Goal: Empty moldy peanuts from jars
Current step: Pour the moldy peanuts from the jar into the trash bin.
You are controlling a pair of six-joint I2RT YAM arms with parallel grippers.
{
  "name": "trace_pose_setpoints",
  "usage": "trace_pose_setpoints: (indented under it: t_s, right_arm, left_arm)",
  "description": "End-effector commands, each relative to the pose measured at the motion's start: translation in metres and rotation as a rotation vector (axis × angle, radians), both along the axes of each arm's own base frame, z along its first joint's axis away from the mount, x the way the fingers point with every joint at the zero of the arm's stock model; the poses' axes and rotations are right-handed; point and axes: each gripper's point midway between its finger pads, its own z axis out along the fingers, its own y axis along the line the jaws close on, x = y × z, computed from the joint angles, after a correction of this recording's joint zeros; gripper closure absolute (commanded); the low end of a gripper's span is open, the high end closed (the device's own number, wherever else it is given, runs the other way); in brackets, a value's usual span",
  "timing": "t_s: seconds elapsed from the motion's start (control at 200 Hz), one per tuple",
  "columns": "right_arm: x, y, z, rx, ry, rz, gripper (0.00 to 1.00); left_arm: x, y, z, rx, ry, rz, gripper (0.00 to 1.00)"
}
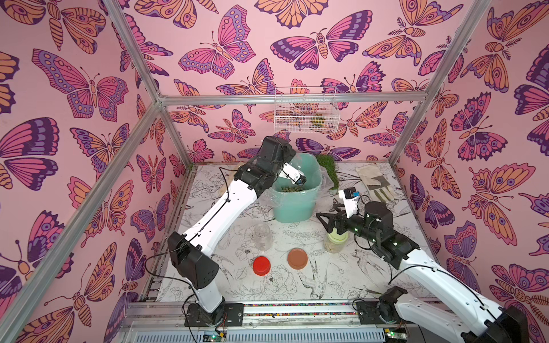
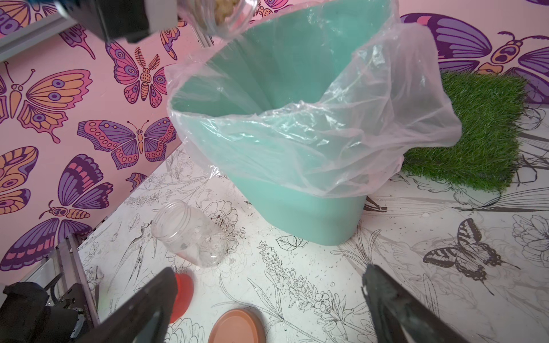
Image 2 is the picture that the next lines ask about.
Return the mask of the red jar lid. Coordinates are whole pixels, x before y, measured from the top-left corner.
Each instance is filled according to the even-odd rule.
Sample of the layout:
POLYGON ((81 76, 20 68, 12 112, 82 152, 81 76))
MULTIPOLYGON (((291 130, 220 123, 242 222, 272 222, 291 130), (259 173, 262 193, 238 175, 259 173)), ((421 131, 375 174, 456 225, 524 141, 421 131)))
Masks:
POLYGON ((177 294, 174 300, 170 323, 174 324, 190 307, 194 296, 194 282, 188 274, 176 274, 177 294))

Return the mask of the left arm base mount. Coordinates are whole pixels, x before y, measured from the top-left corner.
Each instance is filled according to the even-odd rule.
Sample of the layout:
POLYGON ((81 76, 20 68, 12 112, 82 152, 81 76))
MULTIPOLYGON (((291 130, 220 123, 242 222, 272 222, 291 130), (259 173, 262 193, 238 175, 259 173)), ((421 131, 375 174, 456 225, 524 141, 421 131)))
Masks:
POLYGON ((2 342, 76 342, 89 331, 84 312, 47 305, 36 283, 1 285, 2 342))

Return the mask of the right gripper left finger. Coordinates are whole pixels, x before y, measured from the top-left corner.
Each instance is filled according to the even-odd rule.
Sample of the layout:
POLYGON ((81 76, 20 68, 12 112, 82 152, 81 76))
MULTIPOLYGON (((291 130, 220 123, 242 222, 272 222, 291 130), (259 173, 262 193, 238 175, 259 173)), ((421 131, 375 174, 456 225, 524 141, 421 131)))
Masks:
POLYGON ((163 342, 177 296, 175 273, 163 269, 79 342, 163 342))

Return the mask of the brown jar lid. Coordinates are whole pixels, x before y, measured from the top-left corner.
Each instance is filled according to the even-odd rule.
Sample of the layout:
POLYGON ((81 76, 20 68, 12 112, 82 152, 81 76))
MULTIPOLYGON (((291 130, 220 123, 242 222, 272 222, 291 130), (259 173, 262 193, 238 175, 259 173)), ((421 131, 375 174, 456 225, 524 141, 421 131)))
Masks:
POLYGON ((249 310, 234 309, 224 313, 214 324, 208 343, 266 343, 260 318, 249 310))

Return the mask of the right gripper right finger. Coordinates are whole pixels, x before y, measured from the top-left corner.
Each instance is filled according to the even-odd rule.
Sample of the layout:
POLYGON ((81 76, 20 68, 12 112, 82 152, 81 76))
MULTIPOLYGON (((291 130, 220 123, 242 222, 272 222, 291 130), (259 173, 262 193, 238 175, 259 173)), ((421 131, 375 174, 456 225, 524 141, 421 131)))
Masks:
POLYGON ((363 297, 378 342, 465 342, 377 264, 362 276, 363 297))

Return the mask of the brown-lid peanut jar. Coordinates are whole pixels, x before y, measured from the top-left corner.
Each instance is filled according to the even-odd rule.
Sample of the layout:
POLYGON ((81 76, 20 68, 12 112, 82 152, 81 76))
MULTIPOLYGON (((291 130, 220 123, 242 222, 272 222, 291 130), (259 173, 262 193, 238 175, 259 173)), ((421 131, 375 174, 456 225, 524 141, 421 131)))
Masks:
POLYGON ((177 1, 178 16, 197 31, 231 40, 247 29, 258 7, 255 0, 177 1))

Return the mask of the clear jar of peanuts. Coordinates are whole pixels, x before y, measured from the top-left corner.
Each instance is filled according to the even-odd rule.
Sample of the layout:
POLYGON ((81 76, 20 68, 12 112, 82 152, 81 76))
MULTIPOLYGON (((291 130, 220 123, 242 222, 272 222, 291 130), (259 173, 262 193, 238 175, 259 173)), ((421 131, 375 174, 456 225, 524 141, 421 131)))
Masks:
POLYGON ((213 267, 227 254, 226 233, 201 210, 181 200, 158 211, 151 233, 169 252, 198 267, 213 267))

